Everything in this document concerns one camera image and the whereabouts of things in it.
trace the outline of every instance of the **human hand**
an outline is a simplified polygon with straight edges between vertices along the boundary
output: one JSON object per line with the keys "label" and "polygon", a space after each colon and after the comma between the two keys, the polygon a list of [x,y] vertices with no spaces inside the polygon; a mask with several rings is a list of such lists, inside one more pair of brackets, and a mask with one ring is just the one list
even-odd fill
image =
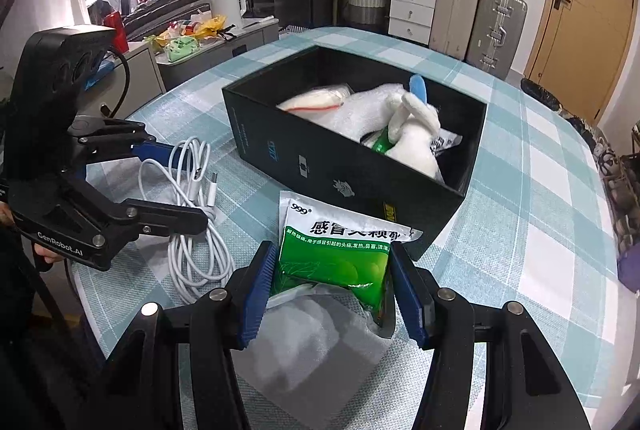
{"label": "human hand", "polygon": [[[0,203],[0,224],[10,227],[14,225],[14,216],[11,214],[11,209],[7,203]],[[57,253],[54,253],[46,247],[42,247],[40,244],[34,244],[33,249],[36,254],[40,255],[47,264],[53,264],[61,262],[63,257]]]}

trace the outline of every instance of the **open box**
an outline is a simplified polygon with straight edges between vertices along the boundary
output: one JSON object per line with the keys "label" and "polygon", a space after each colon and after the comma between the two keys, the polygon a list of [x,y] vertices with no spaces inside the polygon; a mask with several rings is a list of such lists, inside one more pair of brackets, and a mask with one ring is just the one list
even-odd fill
{"label": "open box", "polygon": [[334,84],[346,83],[353,92],[383,83],[401,83],[408,90],[411,75],[356,54],[311,47],[231,83],[222,93],[242,159],[296,193],[420,229],[422,237],[406,244],[418,260],[466,196],[485,103],[425,80],[442,128],[462,135],[460,145],[438,156],[446,185],[276,107],[300,93]]}

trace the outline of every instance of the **blue plush ear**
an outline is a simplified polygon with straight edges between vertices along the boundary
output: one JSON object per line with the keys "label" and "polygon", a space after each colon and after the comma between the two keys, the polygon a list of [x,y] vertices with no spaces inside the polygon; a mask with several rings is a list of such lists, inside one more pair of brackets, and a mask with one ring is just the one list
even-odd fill
{"label": "blue plush ear", "polygon": [[424,83],[422,76],[414,74],[409,79],[409,90],[423,103],[427,102],[427,85]]}

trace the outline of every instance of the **999 logo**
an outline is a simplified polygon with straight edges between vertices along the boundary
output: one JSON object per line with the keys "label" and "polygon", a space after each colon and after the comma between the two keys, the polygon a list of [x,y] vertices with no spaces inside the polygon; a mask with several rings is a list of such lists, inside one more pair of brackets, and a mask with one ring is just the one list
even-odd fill
{"label": "999 logo", "polygon": [[306,209],[306,207],[299,206],[297,204],[291,204],[291,209],[295,209],[298,213],[302,215],[306,215],[307,213],[311,213],[311,208]]}

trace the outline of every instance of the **wooden door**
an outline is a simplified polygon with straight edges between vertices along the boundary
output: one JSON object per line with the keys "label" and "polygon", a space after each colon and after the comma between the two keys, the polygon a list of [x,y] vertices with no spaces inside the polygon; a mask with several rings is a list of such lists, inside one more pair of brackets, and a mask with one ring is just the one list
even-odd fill
{"label": "wooden door", "polygon": [[530,79],[596,123],[625,61],[633,16],[634,0],[553,0]]}

